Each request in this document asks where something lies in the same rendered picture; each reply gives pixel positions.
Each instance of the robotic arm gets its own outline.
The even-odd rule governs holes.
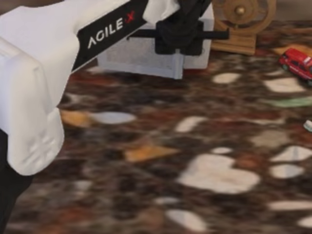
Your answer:
[[[10,166],[20,175],[34,175],[60,151],[64,133],[57,105],[71,73],[135,32],[132,36],[155,37],[161,44],[156,53],[185,48],[183,53],[194,54],[199,51],[194,41],[213,33],[200,31],[200,25],[200,32],[197,27],[184,35],[172,32],[185,20],[190,29],[210,2],[66,0],[0,16],[0,129],[8,135]],[[156,24],[157,31],[137,31],[146,22]]]

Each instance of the wooden object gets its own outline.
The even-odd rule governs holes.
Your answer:
[[[212,49],[254,55],[256,36],[269,26],[275,17],[276,0],[213,0],[215,30],[230,29],[229,40],[214,40]],[[223,13],[224,20],[216,15]]]

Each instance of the toy car window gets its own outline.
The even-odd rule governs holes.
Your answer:
[[[302,64],[299,65],[299,68],[300,68],[302,71],[306,71],[306,70],[307,70]]]
[[[293,64],[293,65],[295,65],[295,66],[298,66],[299,65],[299,62],[297,62],[297,61],[291,61],[291,64]]]

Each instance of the toy car wheel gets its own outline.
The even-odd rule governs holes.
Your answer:
[[[282,65],[282,68],[285,70],[285,71],[288,71],[288,66],[286,64],[283,64]]]

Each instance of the wooden base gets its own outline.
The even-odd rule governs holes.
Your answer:
[[[245,55],[255,54],[256,35],[230,33],[230,39],[228,40],[213,40],[211,49]]]

